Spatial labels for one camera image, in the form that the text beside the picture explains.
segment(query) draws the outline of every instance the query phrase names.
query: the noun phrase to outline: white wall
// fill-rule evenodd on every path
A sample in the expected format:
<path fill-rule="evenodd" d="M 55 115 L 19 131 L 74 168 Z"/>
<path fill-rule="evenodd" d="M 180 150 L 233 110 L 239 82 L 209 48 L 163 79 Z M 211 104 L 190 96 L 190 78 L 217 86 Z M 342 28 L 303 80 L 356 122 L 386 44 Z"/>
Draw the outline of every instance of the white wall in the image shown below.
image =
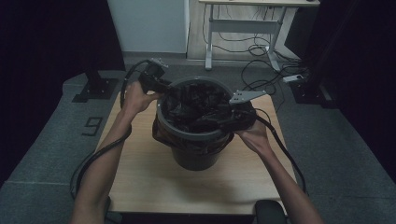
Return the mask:
<path fill-rule="evenodd" d="M 189 0 L 107 0 L 122 51 L 186 53 Z"/>

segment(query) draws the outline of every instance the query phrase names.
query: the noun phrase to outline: wooden board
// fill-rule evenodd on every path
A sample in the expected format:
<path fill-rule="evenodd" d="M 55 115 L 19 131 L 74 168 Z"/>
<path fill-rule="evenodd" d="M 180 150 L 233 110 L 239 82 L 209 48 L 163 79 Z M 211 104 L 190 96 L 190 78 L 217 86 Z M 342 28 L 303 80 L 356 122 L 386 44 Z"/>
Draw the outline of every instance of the wooden board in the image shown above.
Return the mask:
<path fill-rule="evenodd" d="M 306 0 L 199 0 L 200 3 L 210 5 L 245 5 L 245 6 L 271 6 L 271 7 L 318 7 L 319 0 L 311 2 Z"/>
<path fill-rule="evenodd" d="M 120 111 L 119 101 L 115 101 L 100 141 Z M 252 103 L 269 114 L 283 141 L 271 97 L 265 95 Z M 221 151 L 212 167 L 189 171 L 175 162 L 170 147 L 152 138 L 155 114 L 153 102 L 133 121 L 110 192 L 111 211 L 247 215 L 254 213 L 254 203 L 260 199 L 279 201 L 262 161 L 239 136 Z M 273 136 L 269 132 L 268 135 L 274 152 L 294 178 L 290 161 Z"/>

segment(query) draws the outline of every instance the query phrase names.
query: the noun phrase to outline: black curtain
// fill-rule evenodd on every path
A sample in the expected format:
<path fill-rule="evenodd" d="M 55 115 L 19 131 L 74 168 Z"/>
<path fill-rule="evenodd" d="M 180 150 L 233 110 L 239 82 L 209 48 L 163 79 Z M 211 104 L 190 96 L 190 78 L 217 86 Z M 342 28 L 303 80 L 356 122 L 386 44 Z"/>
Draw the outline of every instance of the black curtain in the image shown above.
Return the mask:
<path fill-rule="evenodd" d="M 322 83 L 396 182 L 396 2 L 322 1 L 307 47 L 307 88 Z"/>
<path fill-rule="evenodd" d="M 125 66 L 106 0 L 2 1 L 0 38 L 3 184 L 47 123 L 67 79 Z"/>

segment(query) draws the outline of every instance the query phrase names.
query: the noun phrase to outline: wooden table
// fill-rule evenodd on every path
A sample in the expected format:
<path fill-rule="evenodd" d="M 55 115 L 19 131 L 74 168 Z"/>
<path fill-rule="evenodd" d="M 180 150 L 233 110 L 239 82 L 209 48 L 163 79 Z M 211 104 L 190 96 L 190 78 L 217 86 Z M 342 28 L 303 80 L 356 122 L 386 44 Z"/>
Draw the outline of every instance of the wooden table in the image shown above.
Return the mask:
<path fill-rule="evenodd" d="M 268 34 L 274 35 L 269 46 L 266 47 L 267 55 L 272 67 L 280 71 L 274 54 L 275 44 L 279 36 L 280 28 L 285 18 L 287 7 L 318 7 L 319 0 L 199 0 L 200 3 L 210 5 L 208 26 L 208 39 L 206 45 L 205 69 L 212 69 L 212 33 L 245 33 L 245 34 Z M 282 12 L 277 21 L 242 21 L 214 19 L 214 5 L 240 5 L 240 6 L 265 6 L 281 7 Z"/>
<path fill-rule="evenodd" d="M 283 141 L 276 112 L 269 95 L 252 101 L 265 110 Z M 108 133 L 117 113 L 117 99 L 102 133 Z M 254 203 L 260 199 L 279 201 L 279 195 L 262 161 L 249 150 L 239 136 L 224 148 L 218 161 L 204 171 L 180 167 L 171 148 L 151 136 L 156 103 L 138 114 L 133 131 L 126 140 L 119 169 L 110 192 L 111 211 L 178 214 L 254 214 Z M 293 178 L 290 161 L 269 133 L 271 146 Z"/>

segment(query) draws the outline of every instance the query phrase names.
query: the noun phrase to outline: hand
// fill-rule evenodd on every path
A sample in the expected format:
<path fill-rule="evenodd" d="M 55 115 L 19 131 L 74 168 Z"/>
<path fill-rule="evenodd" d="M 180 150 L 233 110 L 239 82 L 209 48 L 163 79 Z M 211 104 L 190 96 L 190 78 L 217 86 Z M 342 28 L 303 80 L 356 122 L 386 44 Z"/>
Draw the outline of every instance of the hand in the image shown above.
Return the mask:
<path fill-rule="evenodd" d="M 158 92 L 153 94 L 143 93 L 140 82 L 135 81 L 126 88 L 125 101 L 122 110 L 132 120 L 136 114 L 146 110 L 153 100 L 162 96 Z"/>
<path fill-rule="evenodd" d="M 235 133 L 241 137 L 247 147 L 258 154 L 272 151 L 268 141 L 266 127 L 257 120 L 250 129 Z"/>

